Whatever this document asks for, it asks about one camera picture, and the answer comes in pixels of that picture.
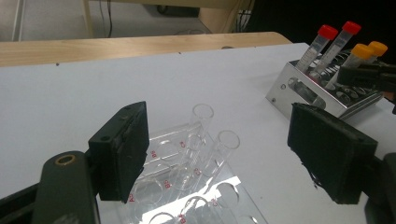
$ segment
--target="metal test tube rack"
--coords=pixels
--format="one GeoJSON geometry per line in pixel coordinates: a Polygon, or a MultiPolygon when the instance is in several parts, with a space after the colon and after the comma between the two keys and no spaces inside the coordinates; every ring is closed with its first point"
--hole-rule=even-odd
{"type": "Polygon", "coordinates": [[[313,67],[310,67],[306,73],[302,73],[295,67],[298,61],[286,63],[265,98],[288,119],[291,117],[291,104],[293,103],[316,105],[339,119],[353,116],[367,106],[378,102],[382,94],[379,91],[341,85],[335,85],[334,90],[325,88],[349,54],[348,50],[341,51],[320,78],[308,75],[314,69],[313,67]]]}

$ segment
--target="dark background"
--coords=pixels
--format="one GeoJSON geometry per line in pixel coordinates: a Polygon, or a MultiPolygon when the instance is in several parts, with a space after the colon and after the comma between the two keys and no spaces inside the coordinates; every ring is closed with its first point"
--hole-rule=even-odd
{"type": "Polygon", "coordinates": [[[361,30],[344,49],[352,49],[357,43],[368,45],[371,41],[379,41],[389,47],[380,60],[396,63],[396,0],[256,0],[247,32],[274,31],[293,43],[309,45],[321,25],[328,24],[341,32],[346,21],[356,22],[361,30]]]}

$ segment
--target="test tube rack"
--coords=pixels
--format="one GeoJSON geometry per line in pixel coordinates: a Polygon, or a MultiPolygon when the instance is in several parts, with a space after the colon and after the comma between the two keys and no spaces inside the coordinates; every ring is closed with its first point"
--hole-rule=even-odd
{"type": "Polygon", "coordinates": [[[293,103],[315,105],[339,119],[347,119],[355,115],[367,106],[378,102],[382,94],[379,91],[338,84],[334,85],[333,90],[325,88],[349,54],[349,50],[338,53],[318,78],[313,78],[308,74],[314,70],[320,56],[311,64],[306,73],[302,73],[295,67],[298,61],[286,63],[265,98],[288,119],[291,117],[291,104],[293,103]]]}
{"type": "MultiPolygon", "coordinates": [[[[193,186],[175,188],[172,171],[187,150],[186,137],[194,132],[185,124],[150,135],[145,169],[137,178],[128,203],[116,209],[118,219],[122,219],[122,223],[135,224],[267,224],[227,163],[208,186],[210,177],[204,176],[200,164],[204,163],[203,158],[214,143],[209,134],[203,139],[196,168],[192,168],[192,178],[196,178],[193,186]]],[[[105,211],[101,214],[105,214],[108,202],[100,203],[104,203],[105,211]]]]}

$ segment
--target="red cap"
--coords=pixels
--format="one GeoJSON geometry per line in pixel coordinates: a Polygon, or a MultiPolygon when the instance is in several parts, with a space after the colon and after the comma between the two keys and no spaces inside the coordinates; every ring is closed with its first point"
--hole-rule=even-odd
{"type": "Polygon", "coordinates": [[[322,25],[318,31],[319,35],[322,35],[326,39],[333,40],[338,34],[338,31],[332,28],[330,25],[322,25]]]}
{"type": "Polygon", "coordinates": [[[353,35],[357,34],[360,29],[361,26],[353,21],[347,21],[343,26],[343,30],[348,33],[352,33],[353,35]]]}

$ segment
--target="white surface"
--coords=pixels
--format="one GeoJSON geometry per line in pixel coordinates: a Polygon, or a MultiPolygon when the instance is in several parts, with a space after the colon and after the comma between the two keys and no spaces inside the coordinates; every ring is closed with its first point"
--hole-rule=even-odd
{"type": "MultiPolygon", "coordinates": [[[[212,105],[209,132],[239,134],[230,164],[271,223],[365,223],[363,206],[338,205],[315,189],[287,146],[289,121],[266,99],[286,62],[306,44],[224,49],[85,63],[0,68],[0,198],[39,181],[42,165],[88,140],[120,108],[148,103],[151,133],[188,122],[212,105]]],[[[348,122],[394,151],[396,117],[381,101],[348,122]]]]}

